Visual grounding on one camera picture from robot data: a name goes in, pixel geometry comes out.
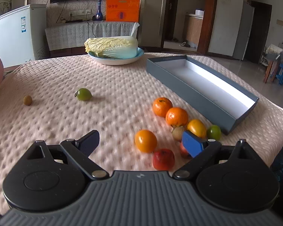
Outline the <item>round orange tomato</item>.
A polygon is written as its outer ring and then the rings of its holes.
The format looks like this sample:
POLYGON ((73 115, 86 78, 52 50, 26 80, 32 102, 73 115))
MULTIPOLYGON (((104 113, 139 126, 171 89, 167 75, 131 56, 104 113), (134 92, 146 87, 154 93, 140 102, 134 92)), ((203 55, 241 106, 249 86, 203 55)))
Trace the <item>round orange tomato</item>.
POLYGON ((135 134, 135 145, 138 150, 143 153, 151 153, 157 147, 157 138, 155 134, 149 130, 140 130, 135 134))

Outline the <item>brown kiwi fruit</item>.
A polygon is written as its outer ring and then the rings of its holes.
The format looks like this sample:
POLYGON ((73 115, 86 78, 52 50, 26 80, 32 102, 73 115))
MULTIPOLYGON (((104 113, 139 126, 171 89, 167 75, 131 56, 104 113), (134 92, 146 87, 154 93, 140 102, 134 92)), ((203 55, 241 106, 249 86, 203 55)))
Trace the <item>brown kiwi fruit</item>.
POLYGON ((179 127, 175 127, 173 130, 172 130, 172 136, 173 138, 178 141, 178 142, 181 142, 182 141, 182 135, 183 133, 185 132, 185 127, 184 126, 179 126, 179 127))

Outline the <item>small brown longan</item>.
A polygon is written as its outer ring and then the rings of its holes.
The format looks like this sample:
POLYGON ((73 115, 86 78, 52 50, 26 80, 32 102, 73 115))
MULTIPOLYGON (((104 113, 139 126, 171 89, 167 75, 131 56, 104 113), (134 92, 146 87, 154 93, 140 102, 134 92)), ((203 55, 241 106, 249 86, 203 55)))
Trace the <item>small brown longan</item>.
POLYGON ((30 106, 32 104, 32 97, 27 95, 23 98, 23 104, 26 106, 30 106))

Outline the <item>cloth covered tv cabinet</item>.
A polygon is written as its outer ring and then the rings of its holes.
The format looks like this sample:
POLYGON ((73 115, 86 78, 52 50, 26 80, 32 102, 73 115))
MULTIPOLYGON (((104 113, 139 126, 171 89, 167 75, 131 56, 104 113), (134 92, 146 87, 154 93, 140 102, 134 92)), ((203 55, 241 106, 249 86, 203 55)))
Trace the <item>cloth covered tv cabinet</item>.
POLYGON ((137 36, 138 22, 85 21, 45 29, 50 51, 83 47, 88 38, 137 36))

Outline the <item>light blue ceramic plate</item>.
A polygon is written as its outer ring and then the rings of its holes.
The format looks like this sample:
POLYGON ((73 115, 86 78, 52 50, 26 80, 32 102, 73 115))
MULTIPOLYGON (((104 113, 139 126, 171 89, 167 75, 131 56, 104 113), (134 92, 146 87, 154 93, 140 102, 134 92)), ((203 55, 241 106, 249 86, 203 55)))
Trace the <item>light blue ceramic plate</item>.
POLYGON ((140 59, 144 55, 144 50, 140 47, 137 49, 137 54, 133 58, 129 59, 116 59, 116 58, 98 58, 96 56, 93 56, 91 53, 88 53, 88 55, 95 60, 97 63, 104 64, 104 65, 127 65, 131 64, 133 62, 136 62, 138 59, 140 59))

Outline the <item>mandarin orange with stem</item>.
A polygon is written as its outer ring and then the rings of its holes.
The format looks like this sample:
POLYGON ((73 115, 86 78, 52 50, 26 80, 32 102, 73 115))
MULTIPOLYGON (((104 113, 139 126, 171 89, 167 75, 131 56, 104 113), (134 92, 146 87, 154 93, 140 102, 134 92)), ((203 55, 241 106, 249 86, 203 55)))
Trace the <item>mandarin orange with stem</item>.
POLYGON ((172 102, 165 97, 159 97, 153 101, 152 110, 155 115, 165 118, 169 109, 173 107, 172 102))

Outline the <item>blue glass bottle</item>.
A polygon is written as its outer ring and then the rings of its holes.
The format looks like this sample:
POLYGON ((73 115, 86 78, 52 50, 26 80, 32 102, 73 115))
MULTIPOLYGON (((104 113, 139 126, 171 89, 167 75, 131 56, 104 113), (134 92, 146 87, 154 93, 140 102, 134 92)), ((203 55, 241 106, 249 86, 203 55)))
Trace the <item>blue glass bottle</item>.
POLYGON ((102 14, 102 0, 98 0, 98 10, 95 15, 95 21, 102 21, 103 20, 103 14, 102 14))

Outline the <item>yellow orange tomato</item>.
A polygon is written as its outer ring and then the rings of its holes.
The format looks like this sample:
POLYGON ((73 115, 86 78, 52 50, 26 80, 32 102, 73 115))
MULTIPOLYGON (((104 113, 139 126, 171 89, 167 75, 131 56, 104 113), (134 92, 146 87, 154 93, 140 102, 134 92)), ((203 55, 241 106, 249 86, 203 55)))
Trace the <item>yellow orange tomato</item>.
POLYGON ((193 133, 199 138, 206 138, 206 126, 199 119, 192 119, 187 125, 187 130, 189 130, 191 133, 193 133))

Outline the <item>white wall power strip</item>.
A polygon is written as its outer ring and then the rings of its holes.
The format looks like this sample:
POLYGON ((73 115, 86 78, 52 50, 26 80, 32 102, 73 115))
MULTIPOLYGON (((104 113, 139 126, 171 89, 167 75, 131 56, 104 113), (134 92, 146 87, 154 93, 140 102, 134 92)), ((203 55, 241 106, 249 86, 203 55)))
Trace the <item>white wall power strip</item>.
POLYGON ((74 10, 74 11, 69 11, 69 16, 70 17, 75 17, 75 16, 88 16, 92 14, 91 9, 85 9, 85 10, 74 10))

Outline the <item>green tomato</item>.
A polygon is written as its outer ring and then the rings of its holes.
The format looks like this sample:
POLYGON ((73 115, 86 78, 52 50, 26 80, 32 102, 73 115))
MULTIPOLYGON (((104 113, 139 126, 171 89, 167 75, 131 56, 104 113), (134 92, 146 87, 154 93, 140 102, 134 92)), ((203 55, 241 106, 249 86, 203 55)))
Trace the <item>green tomato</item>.
POLYGON ((221 139, 221 129, 217 125, 211 125, 206 131, 207 139, 219 141, 221 139))
POLYGON ((92 94, 88 89, 80 88, 79 90, 76 91, 75 97, 79 101, 89 101, 92 98, 92 94))

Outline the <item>napa cabbage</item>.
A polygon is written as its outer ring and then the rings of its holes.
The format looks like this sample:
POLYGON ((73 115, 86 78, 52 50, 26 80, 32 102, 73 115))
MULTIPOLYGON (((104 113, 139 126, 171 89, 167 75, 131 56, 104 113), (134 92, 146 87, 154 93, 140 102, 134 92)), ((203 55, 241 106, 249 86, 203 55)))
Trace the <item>napa cabbage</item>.
POLYGON ((137 55, 138 41, 132 36, 88 38, 85 51, 97 58, 130 59, 137 55))

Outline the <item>pink quilted table cover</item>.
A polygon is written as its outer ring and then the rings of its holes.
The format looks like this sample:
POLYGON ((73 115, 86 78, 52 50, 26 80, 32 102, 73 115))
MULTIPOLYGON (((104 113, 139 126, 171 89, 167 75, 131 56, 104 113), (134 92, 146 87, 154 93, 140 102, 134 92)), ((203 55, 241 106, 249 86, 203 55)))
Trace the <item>pink quilted table cover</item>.
POLYGON ((88 55, 25 63, 0 84, 0 213, 8 210, 2 183, 11 168, 36 140, 58 144, 79 139, 92 130, 100 144, 90 158, 109 173, 114 170, 152 170, 152 155, 140 152, 134 143, 139 130, 152 131, 158 148, 171 149, 175 167, 185 164, 165 119, 153 113, 158 97, 187 111, 189 119, 210 122, 186 101, 146 71, 144 54, 123 66, 107 66, 88 55), (92 98, 79 101, 75 93, 88 89, 92 98), (23 98, 32 97, 32 104, 23 98))

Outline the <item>red tomato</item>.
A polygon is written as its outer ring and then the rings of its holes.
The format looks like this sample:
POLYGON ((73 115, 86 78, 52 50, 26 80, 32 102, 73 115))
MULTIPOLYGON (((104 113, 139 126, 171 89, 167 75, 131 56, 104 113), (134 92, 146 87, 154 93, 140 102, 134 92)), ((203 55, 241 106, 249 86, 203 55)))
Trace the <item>red tomato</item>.
POLYGON ((180 143, 180 146, 179 146, 179 149, 180 149, 180 154, 183 158, 185 159, 190 159, 192 156, 189 154, 189 152, 187 151, 187 149, 183 146, 183 143, 181 142, 180 143))
POLYGON ((175 164, 174 153, 167 148, 159 149, 153 153, 152 164, 156 170, 169 171, 175 164))

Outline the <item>wooden side table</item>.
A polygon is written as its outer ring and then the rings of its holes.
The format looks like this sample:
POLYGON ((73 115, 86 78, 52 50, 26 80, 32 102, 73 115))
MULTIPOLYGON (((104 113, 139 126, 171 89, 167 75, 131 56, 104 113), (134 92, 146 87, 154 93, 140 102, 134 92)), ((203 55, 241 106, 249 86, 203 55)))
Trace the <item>wooden side table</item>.
POLYGON ((280 43, 278 46, 271 44, 266 50, 266 59, 268 66, 263 80, 264 83, 267 83, 269 78, 272 82, 276 78, 280 64, 283 63, 283 44, 280 43))

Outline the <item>wooden kitchen cabinet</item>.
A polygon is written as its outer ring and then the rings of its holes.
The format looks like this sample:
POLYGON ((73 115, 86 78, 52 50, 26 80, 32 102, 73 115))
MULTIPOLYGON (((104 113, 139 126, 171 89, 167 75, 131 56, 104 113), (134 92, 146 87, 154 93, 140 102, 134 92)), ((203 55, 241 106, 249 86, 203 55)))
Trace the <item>wooden kitchen cabinet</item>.
POLYGON ((185 24, 183 29, 183 39, 191 47, 198 47, 200 33, 202 28, 202 17, 197 17, 195 15, 186 15, 185 24))

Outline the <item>orange gift box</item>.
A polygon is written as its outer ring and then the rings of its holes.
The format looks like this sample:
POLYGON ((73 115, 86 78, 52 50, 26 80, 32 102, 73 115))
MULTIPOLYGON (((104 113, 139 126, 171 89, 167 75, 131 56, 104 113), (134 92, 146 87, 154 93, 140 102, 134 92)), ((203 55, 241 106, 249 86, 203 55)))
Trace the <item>orange gift box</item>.
POLYGON ((106 0, 106 20, 139 22, 140 0, 106 0))

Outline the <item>white chest freezer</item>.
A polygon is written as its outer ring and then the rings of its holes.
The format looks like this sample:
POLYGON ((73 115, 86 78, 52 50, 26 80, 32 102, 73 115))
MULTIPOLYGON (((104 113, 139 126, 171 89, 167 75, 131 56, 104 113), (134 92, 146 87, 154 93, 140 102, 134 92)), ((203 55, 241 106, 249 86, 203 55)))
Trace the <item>white chest freezer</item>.
POLYGON ((8 68, 49 56, 46 6, 29 4, 0 15, 0 59, 8 68))

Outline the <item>grey rectangular box tray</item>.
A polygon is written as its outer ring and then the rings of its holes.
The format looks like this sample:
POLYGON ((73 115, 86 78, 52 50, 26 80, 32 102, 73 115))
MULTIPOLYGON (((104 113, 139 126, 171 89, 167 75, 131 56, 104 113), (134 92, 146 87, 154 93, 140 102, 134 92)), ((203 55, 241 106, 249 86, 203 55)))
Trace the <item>grey rectangular box tray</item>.
POLYGON ((238 83, 187 55, 149 58, 146 70, 226 135, 259 101, 238 83))

